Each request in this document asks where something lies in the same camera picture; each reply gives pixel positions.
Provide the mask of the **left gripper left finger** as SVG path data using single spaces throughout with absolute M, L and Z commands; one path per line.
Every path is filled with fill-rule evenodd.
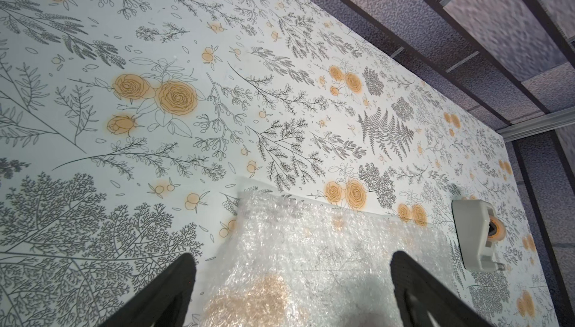
M 196 282 L 193 255 L 179 256 L 102 326 L 182 326 Z

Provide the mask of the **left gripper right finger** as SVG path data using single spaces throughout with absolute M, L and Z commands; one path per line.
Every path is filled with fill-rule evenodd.
M 404 326 L 490 325 L 407 253 L 395 252 L 390 269 Z

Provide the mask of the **clear bubble wrap sheet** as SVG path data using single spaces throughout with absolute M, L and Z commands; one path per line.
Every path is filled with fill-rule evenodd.
M 201 325 L 400 326 L 390 269 L 397 251 L 455 286 L 439 228 L 246 192 L 209 274 Z

